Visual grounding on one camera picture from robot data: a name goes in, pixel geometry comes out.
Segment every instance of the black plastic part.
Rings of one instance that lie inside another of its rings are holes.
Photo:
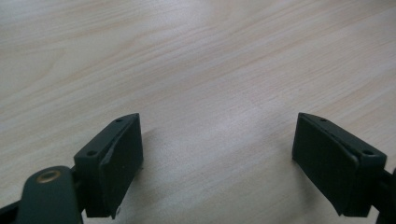
[[[69,168],[50,167],[27,179],[19,204],[17,223],[82,223]]]
[[[139,115],[132,114],[111,122],[76,154],[87,217],[115,217],[142,164],[141,139]]]
[[[396,223],[396,205],[393,198],[396,193],[393,181],[396,175],[384,171],[375,185],[371,199],[373,206],[380,211],[377,224]]]
[[[20,202],[11,203],[6,207],[0,209],[0,223],[1,224],[13,224],[17,219],[18,208]]]
[[[367,217],[384,153],[326,119],[300,113],[292,157],[339,215]]]

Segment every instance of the screw hole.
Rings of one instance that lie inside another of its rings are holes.
[[[369,150],[364,150],[363,153],[366,154],[366,155],[369,155],[369,156],[373,156],[374,155],[374,153],[372,151],[369,151]]]
[[[96,151],[89,151],[88,153],[87,153],[87,155],[88,156],[94,156],[94,155],[96,155]]]

